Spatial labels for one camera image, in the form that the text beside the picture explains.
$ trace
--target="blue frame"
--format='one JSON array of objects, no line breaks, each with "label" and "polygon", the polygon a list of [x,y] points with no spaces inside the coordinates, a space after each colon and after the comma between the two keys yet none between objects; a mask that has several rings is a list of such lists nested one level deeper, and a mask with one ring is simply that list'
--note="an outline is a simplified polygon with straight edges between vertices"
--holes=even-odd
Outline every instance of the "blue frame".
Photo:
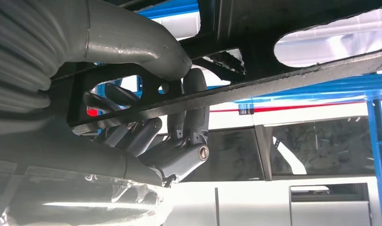
[{"label": "blue frame", "polygon": [[368,123],[382,215],[382,106],[379,98],[367,100]]}]

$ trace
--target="robotic hand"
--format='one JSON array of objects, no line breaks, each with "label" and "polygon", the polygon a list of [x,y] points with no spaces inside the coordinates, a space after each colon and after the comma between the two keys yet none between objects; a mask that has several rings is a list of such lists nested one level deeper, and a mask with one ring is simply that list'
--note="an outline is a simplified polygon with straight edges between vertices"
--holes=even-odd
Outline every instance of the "robotic hand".
[{"label": "robotic hand", "polygon": [[[191,69],[184,78],[184,92],[191,94],[206,89],[202,71]],[[112,83],[106,84],[105,95],[106,98],[87,92],[84,102],[91,108],[109,113],[120,110],[120,105],[131,107],[139,101],[131,91]],[[132,153],[144,165],[158,172],[169,186],[172,181],[184,179],[208,159],[208,126],[209,107],[204,107],[168,115],[167,138],[149,150],[162,127],[159,118],[105,129],[94,141]]]}]

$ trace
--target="black metal frame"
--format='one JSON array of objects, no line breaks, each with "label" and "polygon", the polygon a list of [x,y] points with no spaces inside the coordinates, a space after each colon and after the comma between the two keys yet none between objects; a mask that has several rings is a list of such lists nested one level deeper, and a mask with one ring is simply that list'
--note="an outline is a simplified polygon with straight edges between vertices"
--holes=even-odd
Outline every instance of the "black metal frame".
[{"label": "black metal frame", "polygon": [[[152,1],[155,0],[142,2],[149,4]],[[198,2],[201,30],[195,37],[180,43],[194,64],[210,69],[221,79],[232,81],[231,85],[182,95],[179,91],[180,81],[164,81],[137,65],[105,65],[97,68],[87,65],[80,68],[79,73],[60,72],[60,75],[53,78],[49,91],[51,110],[67,117],[74,132],[82,133],[382,70],[382,50],[303,69],[283,65],[273,51],[277,40],[286,33],[380,8],[382,0]],[[240,49],[246,75],[202,59],[203,56],[232,48]],[[81,99],[84,91],[104,81],[136,74],[141,75],[144,83],[139,105],[93,118],[86,115]],[[164,83],[169,84],[170,91],[160,95],[157,89]]]}]

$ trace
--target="black metal bar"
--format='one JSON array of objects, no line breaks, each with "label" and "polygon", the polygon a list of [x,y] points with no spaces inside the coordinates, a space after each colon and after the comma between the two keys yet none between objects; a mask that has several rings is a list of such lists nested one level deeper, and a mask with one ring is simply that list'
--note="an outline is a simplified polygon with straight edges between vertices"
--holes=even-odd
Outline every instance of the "black metal bar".
[{"label": "black metal bar", "polygon": [[382,70],[382,50],[70,123],[75,133]]}]

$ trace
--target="white panel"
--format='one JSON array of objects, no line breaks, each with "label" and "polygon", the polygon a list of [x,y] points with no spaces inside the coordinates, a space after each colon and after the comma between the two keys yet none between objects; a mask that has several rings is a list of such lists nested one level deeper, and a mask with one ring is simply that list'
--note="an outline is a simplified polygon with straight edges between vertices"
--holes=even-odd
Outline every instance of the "white panel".
[{"label": "white panel", "polygon": [[292,226],[370,226],[368,202],[292,202]]},{"label": "white panel", "polygon": [[290,226],[289,187],[234,182],[219,187],[220,226]]},{"label": "white panel", "polygon": [[182,183],[172,186],[173,211],[164,226],[216,226],[214,186]]}]

